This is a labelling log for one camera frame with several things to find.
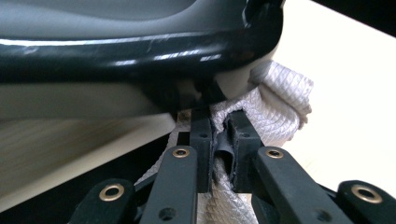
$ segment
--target brass grommet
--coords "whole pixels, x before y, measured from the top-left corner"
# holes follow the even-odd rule
[[[185,148],[175,149],[172,153],[176,158],[185,158],[190,155],[190,152]]]
[[[117,190],[117,193],[112,194],[112,195],[108,195],[107,192],[108,192],[110,189],[116,189],[116,190]],[[121,197],[122,194],[123,194],[123,192],[124,192],[124,187],[123,187],[123,185],[121,185],[121,184],[107,185],[104,189],[102,189],[102,190],[100,191],[100,193],[99,193],[99,198],[100,198],[102,201],[105,201],[105,202],[112,202],[112,201],[117,200],[119,197]]]
[[[271,158],[274,158],[274,159],[280,159],[280,158],[283,157],[283,152],[281,152],[281,151],[279,151],[279,150],[276,150],[276,149],[273,149],[273,148],[268,149],[268,150],[265,152],[265,154],[266,154],[267,156],[271,157]]]
[[[363,185],[352,186],[352,193],[361,200],[367,203],[382,203],[382,197],[373,189]]]

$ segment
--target black plastic bracket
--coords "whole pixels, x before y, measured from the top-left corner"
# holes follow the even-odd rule
[[[354,223],[396,223],[396,201],[384,190],[352,180],[340,184],[335,202]]]
[[[90,190],[69,223],[132,223],[135,214],[134,185],[124,179],[108,179]]]
[[[263,146],[262,140],[244,111],[235,111],[230,114],[227,130],[233,142],[235,156],[233,191],[251,193],[251,161],[256,156],[259,147]]]
[[[195,223],[196,172],[194,148],[169,148],[163,156],[140,223]]]
[[[191,111],[190,146],[198,154],[198,193],[209,192],[212,189],[213,147],[212,129],[208,108],[198,108]]]
[[[352,223],[286,150],[262,147],[255,165],[280,223]]]

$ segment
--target white fabric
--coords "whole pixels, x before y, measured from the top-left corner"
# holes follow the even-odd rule
[[[308,96],[313,82],[275,62],[265,62],[250,73],[249,82],[258,85],[253,91],[230,101],[211,106],[216,133],[224,130],[228,114],[243,109],[267,146],[281,147],[307,123],[311,112]],[[190,111],[178,114],[176,128],[166,148],[177,143],[179,132],[190,130]],[[136,182],[155,174],[163,156]],[[198,194],[198,223],[258,223],[251,206],[232,192],[221,160],[214,165],[212,194]]]

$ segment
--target black curved edge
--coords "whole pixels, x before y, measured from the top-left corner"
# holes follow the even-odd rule
[[[396,1],[393,0],[314,0],[349,18],[396,37]]]
[[[260,59],[281,36],[280,6],[264,4],[249,19],[231,31],[0,39],[0,119],[121,118],[226,100],[217,74]]]

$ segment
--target wooden surface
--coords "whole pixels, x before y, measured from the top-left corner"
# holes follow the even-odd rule
[[[0,212],[170,133],[167,115],[0,123]]]

